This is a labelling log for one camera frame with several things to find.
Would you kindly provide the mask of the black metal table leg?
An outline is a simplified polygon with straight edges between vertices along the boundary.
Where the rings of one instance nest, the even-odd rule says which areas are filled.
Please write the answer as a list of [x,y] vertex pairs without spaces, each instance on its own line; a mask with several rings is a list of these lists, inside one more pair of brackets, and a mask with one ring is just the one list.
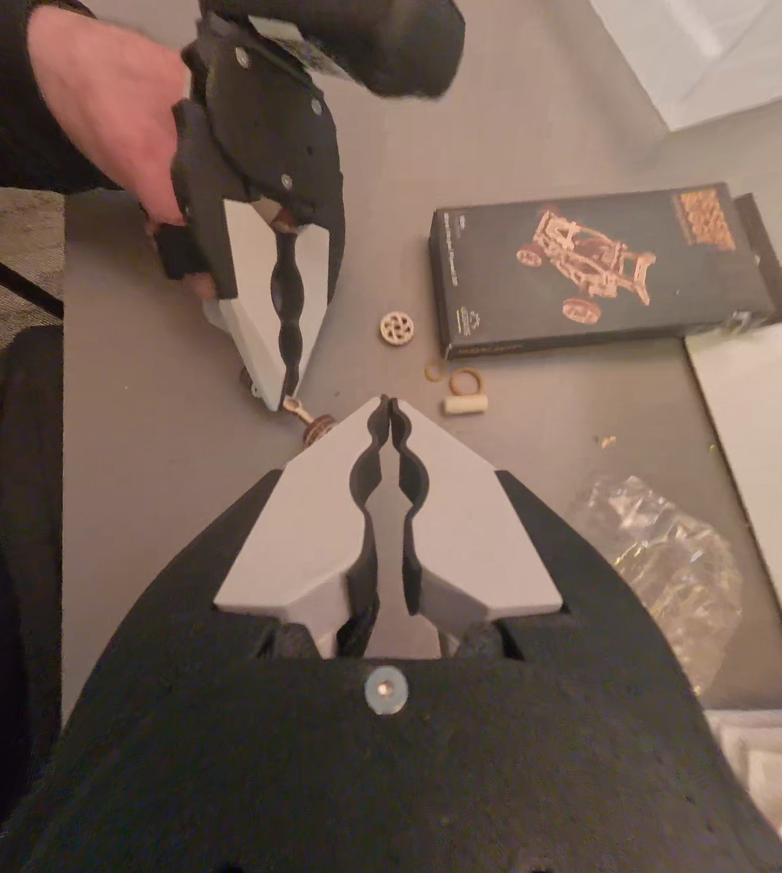
[[45,311],[52,318],[61,321],[65,317],[65,305],[62,300],[12,268],[5,266],[1,261],[0,287],[32,306]]

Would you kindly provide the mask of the wooden wheel axle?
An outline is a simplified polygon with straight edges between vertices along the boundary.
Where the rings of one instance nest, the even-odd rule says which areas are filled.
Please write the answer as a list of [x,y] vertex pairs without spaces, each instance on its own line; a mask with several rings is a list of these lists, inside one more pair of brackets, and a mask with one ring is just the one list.
[[305,449],[318,442],[320,438],[329,433],[337,424],[336,419],[328,414],[313,416],[306,411],[301,401],[294,397],[288,396],[283,399],[281,408],[304,425],[302,443]]

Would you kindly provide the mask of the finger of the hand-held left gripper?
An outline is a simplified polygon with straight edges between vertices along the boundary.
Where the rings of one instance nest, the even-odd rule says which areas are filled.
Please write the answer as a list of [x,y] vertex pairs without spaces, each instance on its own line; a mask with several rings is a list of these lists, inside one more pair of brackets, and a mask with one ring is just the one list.
[[233,294],[220,311],[253,387],[276,412],[296,390],[296,229],[280,210],[223,201]]
[[276,265],[271,299],[279,319],[278,350],[284,366],[281,397],[295,397],[328,308],[327,229],[307,225],[299,232],[275,231]]

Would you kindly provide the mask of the black model box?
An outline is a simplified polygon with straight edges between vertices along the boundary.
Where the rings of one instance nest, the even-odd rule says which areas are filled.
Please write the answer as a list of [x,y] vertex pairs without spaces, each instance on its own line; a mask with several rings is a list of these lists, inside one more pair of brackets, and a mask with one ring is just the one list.
[[445,207],[429,256],[448,361],[782,324],[782,267],[723,182]]

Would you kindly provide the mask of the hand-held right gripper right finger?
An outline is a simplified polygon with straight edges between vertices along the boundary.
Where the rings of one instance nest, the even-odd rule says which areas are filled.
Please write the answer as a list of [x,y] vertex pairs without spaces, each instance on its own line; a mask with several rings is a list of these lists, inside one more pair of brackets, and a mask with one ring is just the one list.
[[495,467],[406,401],[389,403],[408,612],[428,621],[556,613],[562,596]]

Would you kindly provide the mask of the person's left hand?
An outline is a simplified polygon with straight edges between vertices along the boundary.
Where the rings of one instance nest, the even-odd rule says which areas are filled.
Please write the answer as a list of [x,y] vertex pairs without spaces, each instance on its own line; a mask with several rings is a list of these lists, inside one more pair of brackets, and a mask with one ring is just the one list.
[[146,230],[183,226],[172,183],[173,106],[189,69],[137,31],[53,6],[30,15],[27,46],[51,114],[80,152],[143,208]]

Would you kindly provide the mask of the clear plastic organiser box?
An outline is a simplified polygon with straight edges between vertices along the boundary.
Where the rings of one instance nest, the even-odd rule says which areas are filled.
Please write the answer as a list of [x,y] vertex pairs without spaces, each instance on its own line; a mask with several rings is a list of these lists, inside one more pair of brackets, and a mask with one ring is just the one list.
[[782,1],[591,1],[671,132],[782,100]]

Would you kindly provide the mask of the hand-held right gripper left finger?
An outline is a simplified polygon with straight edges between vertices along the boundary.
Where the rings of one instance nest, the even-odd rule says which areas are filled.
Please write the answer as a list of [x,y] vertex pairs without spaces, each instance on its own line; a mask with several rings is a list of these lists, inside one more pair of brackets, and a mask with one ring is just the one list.
[[371,399],[287,464],[216,594],[217,608],[345,624],[377,604],[366,503],[381,482],[388,403]]

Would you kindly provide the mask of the clear plastic bag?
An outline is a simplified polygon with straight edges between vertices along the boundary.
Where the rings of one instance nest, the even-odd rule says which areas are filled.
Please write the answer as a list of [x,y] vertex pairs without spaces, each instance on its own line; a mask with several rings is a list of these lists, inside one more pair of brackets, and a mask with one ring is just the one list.
[[635,476],[594,477],[569,518],[647,608],[702,697],[743,617],[744,580],[728,541]]

